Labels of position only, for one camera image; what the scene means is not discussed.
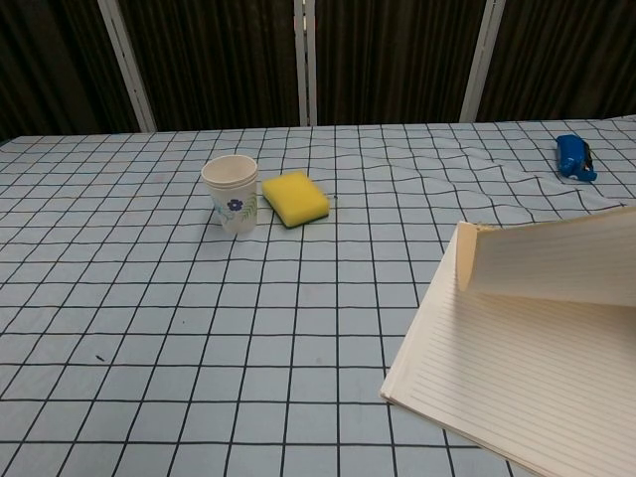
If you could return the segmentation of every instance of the notebook page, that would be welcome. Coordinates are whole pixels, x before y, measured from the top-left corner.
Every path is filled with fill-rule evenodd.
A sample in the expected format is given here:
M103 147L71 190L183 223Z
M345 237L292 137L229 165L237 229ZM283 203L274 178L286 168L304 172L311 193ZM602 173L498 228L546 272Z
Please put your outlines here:
M382 396L542 475L633 475L636 310L459 291L455 242Z
M458 244L461 289L636 306L634 207L511 229L461 224Z

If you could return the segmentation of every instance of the brown curtain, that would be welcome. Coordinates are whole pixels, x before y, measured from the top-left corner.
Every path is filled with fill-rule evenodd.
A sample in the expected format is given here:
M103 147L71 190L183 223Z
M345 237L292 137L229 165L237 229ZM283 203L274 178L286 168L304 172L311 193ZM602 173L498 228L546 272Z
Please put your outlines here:
M298 124L291 0L119 0L159 130Z
M138 130L97 2L0 2L0 137Z
M478 119L636 113L636 1L508 0Z
M317 0L318 122L457 121L483 0Z

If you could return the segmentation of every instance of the sponge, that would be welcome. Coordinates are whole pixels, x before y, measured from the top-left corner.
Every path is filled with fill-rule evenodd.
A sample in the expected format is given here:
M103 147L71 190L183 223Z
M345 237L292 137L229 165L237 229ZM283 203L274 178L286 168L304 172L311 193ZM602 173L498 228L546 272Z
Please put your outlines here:
M267 179L262 195L289 228L329 215L329 201L303 172Z

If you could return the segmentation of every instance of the white paper cup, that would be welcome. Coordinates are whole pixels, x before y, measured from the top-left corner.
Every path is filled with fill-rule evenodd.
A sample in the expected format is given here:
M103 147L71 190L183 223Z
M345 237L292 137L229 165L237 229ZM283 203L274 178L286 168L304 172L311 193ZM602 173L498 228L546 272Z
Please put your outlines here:
M248 232L256 226L257 173L256 163L247 156L219 157L201 170L201 177L212 196L216 215L230 234Z

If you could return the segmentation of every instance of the blue stapler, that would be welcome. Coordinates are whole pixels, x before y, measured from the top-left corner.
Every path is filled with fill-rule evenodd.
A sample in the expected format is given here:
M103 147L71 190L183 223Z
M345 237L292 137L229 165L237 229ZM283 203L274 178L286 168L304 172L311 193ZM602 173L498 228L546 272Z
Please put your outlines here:
M558 170L566 177L575 176L579 181L596 179L589 146L580 137L566 134L556 139Z

